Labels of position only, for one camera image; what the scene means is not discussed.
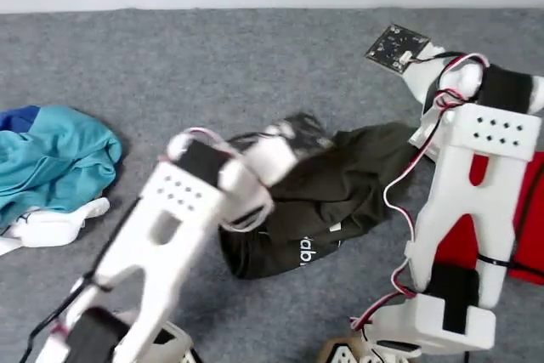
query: black cable tie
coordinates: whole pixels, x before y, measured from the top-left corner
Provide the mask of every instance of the black cable tie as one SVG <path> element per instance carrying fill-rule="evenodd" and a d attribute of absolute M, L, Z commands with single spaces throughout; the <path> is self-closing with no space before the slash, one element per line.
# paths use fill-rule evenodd
<path fill-rule="evenodd" d="M 497 265 L 499 267 L 508 268 L 510 266 L 510 261 L 501 261 L 500 259 L 489 258 L 482 254 L 478 254 L 478 259 L 487 264 Z"/>

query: black wire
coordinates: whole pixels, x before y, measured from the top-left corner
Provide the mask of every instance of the black wire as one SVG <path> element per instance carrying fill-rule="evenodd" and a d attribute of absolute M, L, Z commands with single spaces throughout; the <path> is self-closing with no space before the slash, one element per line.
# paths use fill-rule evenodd
<path fill-rule="evenodd" d="M 94 259 L 93 263 L 91 264 L 91 269 L 87 271 L 82 276 L 82 281 L 79 284 L 79 286 L 68 295 L 64 301 L 53 311 L 51 312 L 44 320 L 42 320 L 40 323 L 38 323 L 36 326 L 34 326 L 34 329 L 30 332 L 28 335 L 28 342 L 26 344 L 26 350 L 25 353 L 21 356 L 19 363 L 25 363 L 28 360 L 28 357 L 32 353 L 32 349 L 34 347 L 34 339 L 37 335 L 40 334 L 43 329 L 45 329 L 51 322 L 56 320 L 60 314 L 62 314 L 76 299 L 81 295 L 81 293 L 87 289 L 88 286 L 95 285 L 100 288 L 103 292 L 109 292 L 111 288 L 107 286 L 101 286 L 97 282 L 94 281 L 94 275 L 96 273 L 96 269 L 99 267 L 100 262 L 102 262 L 102 258 L 105 256 L 108 249 L 111 247 L 111 244 L 113 241 L 117 238 L 119 231 L 121 231 L 122 226 L 125 224 L 125 221 L 127 220 L 129 214 L 132 212 L 132 210 L 136 207 L 136 204 L 138 204 L 139 199 L 133 201 L 133 203 L 130 205 L 130 207 L 127 209 L 127 211 L 122 215 L 119 222 L 116 224 L 115 229 L 113 230 L 113 233 L 111 233 L 110 238 L 108 241 L 104 244 L 102 249 L 100 250 L 99 254 Z"/>
<path fill-rule="evenodd" d="M 366 337 L 366 333 L 365 333 L 365 325 L 363 325 L 363 327 L 360 329 L 360 332 L 363 334 L 363 338 L 365 339 L 365 342 L 368 343 L 368 337 Z M 382 363 L 385 363 L 385 360 L 383 359 L 383 357 L 374 349 L 374 348 L 371 348 L 371 352 L 373 354 L 376 355 L 376 357 L 382 362 Z"/>
<path fill-rule="evenodd" d="M 413 59 L 416 63 L 426 63 L 428 61 L 433 61 L 437 59 L 449 59 L 450 57 L 461 57 L 462 55 L 465 55 L 466 53 L 461 53 L 460 51 L 445 51 L 443 53 L 435 54 L 433 57 L 429 57 L 427 59 Z"/>
<path fill-rule="evenodd" d="M 533 179 L 529 187 L 529 190 L 527 192 L 527 197 L 525 198 L 524 206 L 521 209 L 521 216 L 519 217 L 519 225 L 518 225 L 518 229 L 516 230 L 516 247 L 519 245 L 519 243 L 521 242 L 521 238 L 523 237 L 524 230 L 527 225 L 527 218 L 529 217 L 529 210 L 530 210 L 531 204 L 533 203 L 535 199 L 536 190 L 538 189 L 538 185 L 541 182 L 542 175 L 544 175 L 544 162 L 540 165 L 540 167 L 536 171 L 535 178 Z M 513 252 L 512 258 L 510 260 L 510 268 L 529 272 L 531 274 L 538 275 L 541 278 L 544 278 L 544 271 L 540 269 L 532 268 L 528 265 L 524 265 L 516 261 L 515 251 Z"/>
<path fill-rule="evenodd" d="M 32 353 L 32 349 L 34 347 L 34 339 L 36 336 L 45 329 L 51 322 L 53 322 L 55 319 L 57 319 L 60 314 L 64 312 L 66 308 L 68 308 L 72 302 L 76 300 L 77 297 L 83 292 L 83 290 L 87 287 L 88 282 L 85 280 L 82 281 L 81 284 L 76 288 L 75 291 L 73 291 L 70 295 L 68 295 L 65 300 L 60 304 L 60 306 L 55 309 L 53 312 L 51 312 L 47 318 L 42 320 L 40 323 L 32 329 L 32 332 L 28 336 L 28 344 L 26 345 L 25 353 L 22 355 L 22 357 L 19 360 L 19 363 L 25 363 L 28 360 L 28 357 Z"/>
<path fill-rule="evenodd" d="M 253 138 L 272 138 L 274 136 L 281 136 L 281 135 L 276 135 L 273 133 L 265 133 L 265 132 L 248 132 L 248 133 L 242 133 L 240 135 L 236 135 L 235 137 L 227 140 L 227 142 L 232 143 L 242 139 L 253 139 Z"/>

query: teal shirt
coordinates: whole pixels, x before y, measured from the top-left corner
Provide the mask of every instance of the teal shirt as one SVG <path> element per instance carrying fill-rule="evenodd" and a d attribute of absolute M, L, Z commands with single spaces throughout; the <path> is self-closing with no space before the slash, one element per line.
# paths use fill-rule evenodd
<path fill-rule="evenodd" d="M 122 145 L 100 121 L 45 106 L 26 133 L 0 131 L 0 227 L 29 207 L 71 213 L 116 177 Z"/>

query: red and white wire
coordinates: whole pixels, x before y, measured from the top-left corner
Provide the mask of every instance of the red and white wire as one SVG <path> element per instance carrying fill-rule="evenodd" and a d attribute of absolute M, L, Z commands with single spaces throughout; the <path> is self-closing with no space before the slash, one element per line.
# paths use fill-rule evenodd
<path fill-rule="evenodd" d="M 440 121 L 442 119 L 442 116 L 445 114 L 445 112 L 451 108 L 455 108 L 456 106 L 462 105 L 463 102 L 459 103 L 450 103 L 446 105 L 439 113 L 439 117 L 437 119 L 436 124 L 434 125 L 434 128 L 431 130 L 431 133 L 425 140 L 425 143 L 423 143 L 420 150 L 417 152 L 416 157 L 414 157 L 411 162 L 408 164 L 404 172 L 402 172 L 398 178 L 393 180 L 391 183 L 389 183 L 386 188 L 383 190 L 383 201 L 385 202 L 386 206 L 389 208 L 392 208 L 393 210 L 398 211 L 401 213 L 404 218 L 406 219 L 406 222 L 408 223 L 408 226 L 410 227 L 410 238 L 411 241 L 415 240 L 416 235 L 416 229 L 414 225 L 414 220 L 411 217 L 410 213 L 408 211 L 400 206 L 395 206 L 388 200 L 388 192 L 389 190 L 398 184 L 400 180 L 404 179 L 413 169 L 416 167 L 417 163 L 421 160 L 421 158 L 425 155 L 425 151 L 427 150 L 428 146 L 430 145 L 431 141 L 433 140 L 433 136 L 436 133 L 436 131 L 439 128 Z M 370 318 L 374 313 L 380 309 L 384 304 L 389 302 L 391 299 L 399 296 L 399 295 L 405 295 L 407 298 L 413 298 L 416 294 L 413 291 L 410 291 L 409 289 L 402 286 L 398 279 L 400 273 L 406 268 L 406 265 L 408 264 L 409 259 L 406 257 L 401 265 L 399 265 L 391 274 L 391 283 L 393 284 L 395 288 L 395 292 L 388 293 L 387 295 L 384 295 L 383 297 L 379 298 L 375 303 L 373 303 L 359 318 L 350 318 L 351 320 L 351 328 L 354 331 L 359 331 L 366 323 L 370 322 Z"/>
<path fill-rule="evenodd" d="M 463 103 L 464 103 L 464 100 L 460 101 L 460 102 L 451 102 L 451 103 L 445 103 L 444 102 L 443 105 L 440 105 L 442 109 L 441 109 L 441 111 L 439 113 L 439 117 L 437 119 L 437 122 L 434 125 L 434 128 L 432 129 L 431 133 L 429 134 L 429 136 L 427 137 L 427 139 L 423 143 L 421 149 L 417 152 L 416 157 L 414 157 L 412 159 L 412 161 L 408 164 L 406 169 L 395 180 L 393 180 L 391 183 L 389 183 L 385 187 L 385 189 L 383 190 L 383 202 L 385 203 L 385 205 L 387 207 L 389 207 L 389 208 L 391 208 L 393 210 L 396 210 L 397 212 L 399 212 L 399 213 L 401 213 L 403 215 L 403 217 L 406 220 L 406 223 L 408 223 L 408 227 L 410 229 L 410 241 L 412 241 L 412 242 L 415 240 L 415 235 L 416 235 L 416 226 L 414 224 L 414 219 L 412 218 L 410 213 L 408 213 L 408 211 L 405 208 L 403 208 L 401 206 L 396 206 L 393 203 L 391 203 L 391 201 L 389 201 L 389 199 L 388 199 L 389 190 L 393 186 L 398 184 L 406 176 L 408 176 L 408 174 L 410 174 L 410 172 L 414 169 L 414 167 L 416 167 L 417 163 L 422 159 L 422 157 L 425 156 L 425 152 L 426 152 L 427 148 L 429 147 L 429 145 L 431 144 L 431 141 L 433 140 L 434 134 L 438 130 L 438 127 L 440 125 L 440 120 L 442 119 L 442 116 L 444 115 L 444 113 L 447 110 L 451 109 L 451 108 L 455 108 L 456 106 L 462 105 Z M 397 292 L 403 293 L 408 298 L 413 298 L 416 294 L 413 291 L 405 288 L 404 286 L 402 286 L 399 283 L 399 275 L 406 268 L 406 266 L 408 265 L 408 262 L 409 262 L 408 257 L 405 257 L 403 262 L 396 269 L 394 269 L 393 273 L 391 274 L 390 280 L 391 280 L 391 284 L 397 290 Z"/>
<path fill-rule="evenodd" d="M 354 331 L 360 331 L 364 325 L 366 325 L 367 323 L 370 323 L 370 318 L 372 317 L 372 315 L 374 315 L 374 313 L 378 309 L 380 309 L 383 305 L 385 305 L 391 299 L 398 297 L 399 295 L 401 295 L 400 292 L 391 292 L 379 298 L 359 318 L 351 318 L 351 328 Z"/>
<path fill-rule="evenodd" d="M 460 55 L 459 57 L 455 57 L 448 65 L 445 67 L 445 71 L 443 75 L 453 70 L 454 68 L 458 67 L 460 64 L 464 63 L 466 60 L 469 59 L 477 59 L 479 62 L 485 67 L 488 68 L 490 66 L 490 61 L 481 53 L 468 53 L 464 55 Z"/>

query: white plastic part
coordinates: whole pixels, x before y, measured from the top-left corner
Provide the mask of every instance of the white plastic part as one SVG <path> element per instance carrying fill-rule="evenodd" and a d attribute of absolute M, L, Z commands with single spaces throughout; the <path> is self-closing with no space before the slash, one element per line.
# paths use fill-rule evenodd
<path fill-rule="evenodd" d="M 418 59 L 424 60 L 433 57 L 436 54 L 443 53 L 445 48 L 435 46 L 429 42 L 422 52 L 417 56 Z M 414 98 L 423 104 L 427 98 L 427 91 L 434 80 L 439 76 L 439 73 L 445 66 L 444 60 L 431 60 L 420 64 L 410 64 L 402 75 L 408 89 Z"/>
<path fill-rule="evenodd" d="M 127 221 L 96 272 L 102 286 L 115 286 L 137 268 L 144 271 L 139 316 L 116 347 L 114 363 L 132 363 L 149 348 L 178 302 L 179 288 L 207 238 L 217 229 L 225 193 L 169 162 L 160 162 Z M 160 229 L 173 221 L 177 229 L 168 242 Z M 100 291 L 88 288 L 71 306 L 66 323 L 99 302 Z"/>
<path fill-rule="evenodd" d="M 470 306 L 465 334 L 444 330 L 444 299 L 417 294 L 402 304 L 384 306 L 365 326 L 367 337 L 380 353 L 411 359 L 424 354 L 459 354 L 470 350 L 488 350 L 495 344 L 496 318 L 493 312 Z M 414 352 L 401 352 L 376 345 L 379 340 L 412 343 L 421 346 Z"/>
<path fill-rule="evenodd" d="M 533 93 L 530 96 L 529 113 L 535 114 L 544 108 L 544 77 L 533 77 Z"/>
<path fill-rule="evenodd" d="M 427 287 L 437 247 L 464 214 L 471 214 L 480 254 L 507 262 L 514 242 L 513 215 L 527 162 L 534 154 L 541 119 L 466 104 L 457 108 L 445 134 L 427 203 L 409 247 L 417 290 Z M 490 158 L 484 181 L 468 178 L 474 153 Z M 507 269 L 478 262 L 479 305 L 498 302 Z"/>
<path fill-rule="evenodd" d="M 138 311 L 129 310 L 116 316 L 132 325 L 138 317 Z M 172 335 L 173 339 L 164 344 L 153 343 L 138 363 L 179 363 L 183 356 L 190 361 L 190 349 L 193 345 L 190 336 L 170 321 L 162 326 L 162 330 Z"/>
<path fill-rule="evenodd" d="M 0 237 L 0 256 L 19 247 L 59 247 L 73 242 L 86 218 L 103 215 L 110 208 L 105 197 L 90 201 L 72 213 L 34 210 L 14 221 Z"/>
<path fill-rule="evenodd" d="M 65 344 L 64 337 L 59 333 L 49 335 L 43 349 L 36 358 L 36 363 L 61 363 L 65 361 L 70 349 Z"/>
<path fill-rule="evenodd" d="M 281 136 L 261 138 L 244 152 L 244 157 L 248 166 L 267 186 L 283 179 L 298 161 L 291 146 Z"/>

